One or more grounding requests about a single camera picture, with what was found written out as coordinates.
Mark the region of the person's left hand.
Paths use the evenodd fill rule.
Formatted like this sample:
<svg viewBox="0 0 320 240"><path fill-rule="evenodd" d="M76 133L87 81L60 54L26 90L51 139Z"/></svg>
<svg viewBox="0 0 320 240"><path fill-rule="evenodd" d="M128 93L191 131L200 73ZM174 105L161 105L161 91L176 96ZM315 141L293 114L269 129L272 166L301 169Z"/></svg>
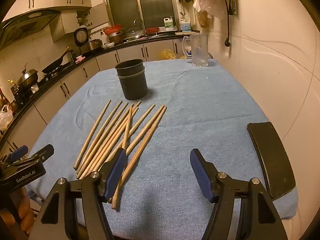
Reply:
<svg viewBox="0 0 320 240"><path fill-rule="evenodd" d="M7 209L1 209L1 218L14 239L28 239L35 222L34 212L30 205L30 198L27 195L25 187L13 193L13 197L16 202L15 208L21 220L20 223L16 222L12 213Z"/></svg>

